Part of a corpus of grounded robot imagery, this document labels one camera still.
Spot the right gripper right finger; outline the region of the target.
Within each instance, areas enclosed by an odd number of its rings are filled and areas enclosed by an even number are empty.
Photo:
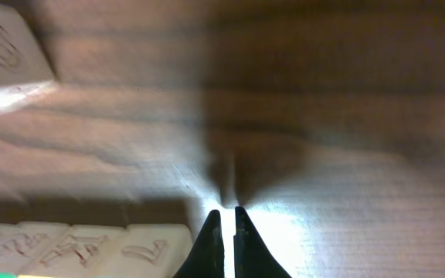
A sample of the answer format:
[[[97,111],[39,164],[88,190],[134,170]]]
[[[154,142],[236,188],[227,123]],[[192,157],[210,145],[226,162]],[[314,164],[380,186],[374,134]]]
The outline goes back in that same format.
[[[245,208],[235,207],[235,278],[291,278],[274,259]]]

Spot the blue T block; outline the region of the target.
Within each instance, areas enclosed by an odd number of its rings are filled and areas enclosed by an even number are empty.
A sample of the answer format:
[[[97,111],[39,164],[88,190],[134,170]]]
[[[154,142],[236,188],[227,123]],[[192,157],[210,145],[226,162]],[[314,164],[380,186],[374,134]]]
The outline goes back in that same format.
[[[192,248],[186,225],[129,225],[108,247],[91,271],[91,277],[169,278],[175,275]]]

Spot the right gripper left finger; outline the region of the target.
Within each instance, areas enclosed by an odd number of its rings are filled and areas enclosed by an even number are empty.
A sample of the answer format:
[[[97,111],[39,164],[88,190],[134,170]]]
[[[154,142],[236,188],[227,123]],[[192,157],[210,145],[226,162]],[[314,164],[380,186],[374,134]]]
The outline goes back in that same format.
[[[224,278],[224,261],[221,215],[218,210],[212,210],[173,278]]]

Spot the green V block centre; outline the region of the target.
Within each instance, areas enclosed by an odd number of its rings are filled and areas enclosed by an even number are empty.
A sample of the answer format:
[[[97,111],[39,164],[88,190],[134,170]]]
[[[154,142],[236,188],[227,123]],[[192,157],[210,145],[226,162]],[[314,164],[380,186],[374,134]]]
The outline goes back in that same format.
[[[57,88],[57,80],[23,17],[0,4],[0,114]]]

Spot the green B block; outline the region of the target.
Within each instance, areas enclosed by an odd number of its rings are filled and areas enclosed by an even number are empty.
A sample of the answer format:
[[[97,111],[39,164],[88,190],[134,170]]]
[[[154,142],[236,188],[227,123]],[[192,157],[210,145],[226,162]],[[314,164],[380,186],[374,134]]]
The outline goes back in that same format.
[[[62,236],[70,226],[53,222],[20,222],[19,230],[0,239],[0,273],[17,274]]]

